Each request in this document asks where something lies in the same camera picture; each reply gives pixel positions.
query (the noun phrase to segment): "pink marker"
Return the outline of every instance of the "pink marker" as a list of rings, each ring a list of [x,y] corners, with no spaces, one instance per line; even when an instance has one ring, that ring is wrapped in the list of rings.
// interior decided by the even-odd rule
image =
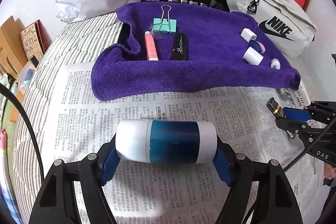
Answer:
[[[149,31],[145,32],[145,45],[147,50],[147,60],[158,61],[158,54],[156,53],[154,38]]]

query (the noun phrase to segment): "newspaper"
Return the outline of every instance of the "newspaper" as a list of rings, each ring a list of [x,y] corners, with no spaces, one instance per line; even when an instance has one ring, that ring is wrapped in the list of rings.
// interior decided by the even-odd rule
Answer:
[[[109,142],[122,118],[211,121],[223,142],[251,160],[277,159],[285,167],[304,146],[275,125],[266,102],[309,105],[303,85],[297,92],[261,87],[217,87],[195,93],[159,92],[101,102],[91,89],[93,63],[63,66],[56,78],[42,146],[45,170],[55,159],[78,161]],[[287,173],[304,212],[323,182],[322,162],[306,155]],[[78,209],[89,223],[80,183]],[[104,193],[119,224],[215,223],[228,195],[212,163],[147,164],[122,160]],[[253,183],[248,207],[255,201]]]

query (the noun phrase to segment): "striped bedding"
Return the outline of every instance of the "striped bedding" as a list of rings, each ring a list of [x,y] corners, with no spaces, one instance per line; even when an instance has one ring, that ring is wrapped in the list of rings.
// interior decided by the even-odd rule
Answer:
[[[40,150],[43,139],[48,138],[45,121],[59,68],[67,64],[95,61],[104,49],[118,40],[121,26],[116,13],[68,24],[49,47],[22,103],[33,125]],[[14,137],[13,173],[17,204],[23,222],[28,223],[41,183],[36,155],[21,116]]]

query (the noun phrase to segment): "binder clip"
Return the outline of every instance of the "binder clip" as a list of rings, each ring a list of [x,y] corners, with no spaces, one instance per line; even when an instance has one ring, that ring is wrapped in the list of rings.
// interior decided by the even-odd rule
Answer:
[[[164,6],[168,6],[168,19],[163,18],[165,14],[165,10],[163,9]],[[171,10],[171,6],[164,4],[161,6],[162,16],[161,18],[154,18],[153,21],[153,32],[169,32],[175,33],[176,32],[176,19],[170,19],[169,12]]]

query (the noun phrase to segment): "purple towel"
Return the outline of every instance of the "purple towel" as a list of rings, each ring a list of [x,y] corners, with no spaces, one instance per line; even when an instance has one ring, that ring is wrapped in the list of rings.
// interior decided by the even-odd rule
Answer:
[[[168,3],[172,7],[170,19],[177,20],[177,30],[189,39],[189,61],[170,61],[174,34],[164,34],[163,39],[155,41],[160,61],[147,61],[144,33],[154,18],[161,18],[163,4],[167,3],[132,3],[116,10],[118,19],[130,25],[130,35],[125,45],[110,46],[95,62],[91,83],[98,99],[163,91],[196,92],[216,86],[298,89],[297,70],[258,28],[257,22],[239,12]],[[255,32],[257,40],[266,47],[259,66],[242,59],[248,48],[240,37],[244,28]],[[281,70],[270,68],[273,58],[280,60]]]

